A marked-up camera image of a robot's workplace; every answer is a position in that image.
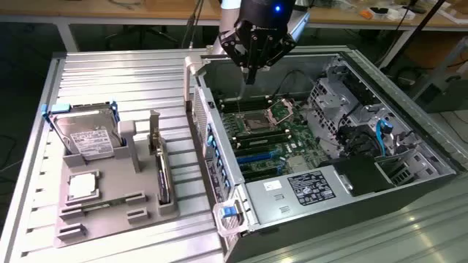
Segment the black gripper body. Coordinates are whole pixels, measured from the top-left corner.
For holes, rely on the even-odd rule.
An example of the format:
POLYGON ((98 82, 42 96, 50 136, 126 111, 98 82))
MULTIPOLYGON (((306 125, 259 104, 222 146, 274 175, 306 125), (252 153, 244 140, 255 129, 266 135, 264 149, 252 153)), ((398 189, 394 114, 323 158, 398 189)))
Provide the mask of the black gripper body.
POLYGON ((296 1, 240 1, 239 18, 235 23, 235 30, 244 34, 256 30, 271 30, 280 36, 288 32, 296 1))

